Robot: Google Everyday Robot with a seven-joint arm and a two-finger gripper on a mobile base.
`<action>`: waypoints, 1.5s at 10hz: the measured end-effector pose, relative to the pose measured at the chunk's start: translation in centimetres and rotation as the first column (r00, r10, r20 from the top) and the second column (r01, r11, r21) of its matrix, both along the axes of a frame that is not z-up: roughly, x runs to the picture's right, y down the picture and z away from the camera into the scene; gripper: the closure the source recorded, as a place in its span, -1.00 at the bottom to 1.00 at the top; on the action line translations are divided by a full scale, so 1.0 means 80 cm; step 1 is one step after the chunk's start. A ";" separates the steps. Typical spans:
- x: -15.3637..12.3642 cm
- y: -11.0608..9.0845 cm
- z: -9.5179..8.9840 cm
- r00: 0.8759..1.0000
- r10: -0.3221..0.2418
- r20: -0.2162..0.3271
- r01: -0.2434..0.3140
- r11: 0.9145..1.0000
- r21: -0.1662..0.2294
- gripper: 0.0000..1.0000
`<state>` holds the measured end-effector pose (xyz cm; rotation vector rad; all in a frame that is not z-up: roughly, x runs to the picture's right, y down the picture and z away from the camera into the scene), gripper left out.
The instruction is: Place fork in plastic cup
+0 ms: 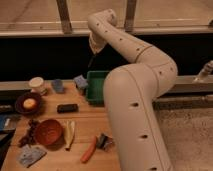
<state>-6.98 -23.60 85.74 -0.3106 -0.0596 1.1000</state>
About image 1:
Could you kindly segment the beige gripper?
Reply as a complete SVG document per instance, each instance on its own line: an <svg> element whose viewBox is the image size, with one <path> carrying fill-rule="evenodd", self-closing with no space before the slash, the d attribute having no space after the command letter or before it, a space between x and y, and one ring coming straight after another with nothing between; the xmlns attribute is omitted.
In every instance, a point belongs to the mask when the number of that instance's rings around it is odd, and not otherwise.
<svg viewBox="0 0 213 171"><path fill-rule="evenodd" d="M104 47L106 46L107 42L102 39L100 36L96 35L95 33L91 32L89 35L89 46L94 54L100 53ZM88 62L88 68L92 65L94 55L91 56Z"/></svg>

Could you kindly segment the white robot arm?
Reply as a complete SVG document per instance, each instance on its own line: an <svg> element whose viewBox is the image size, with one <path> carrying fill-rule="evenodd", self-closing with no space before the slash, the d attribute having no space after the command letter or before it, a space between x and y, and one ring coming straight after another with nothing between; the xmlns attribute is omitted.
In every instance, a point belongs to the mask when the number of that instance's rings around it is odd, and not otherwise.
<svg viewBox="0 0 213 171"><path fill-rule="evenodd" d="M97 54L109 44L128 61L113 69L103 86L121 171L173 171L152 102L173 87L177 65L156 46L116 25L111 9L88 17L92 51Z"/></svg>

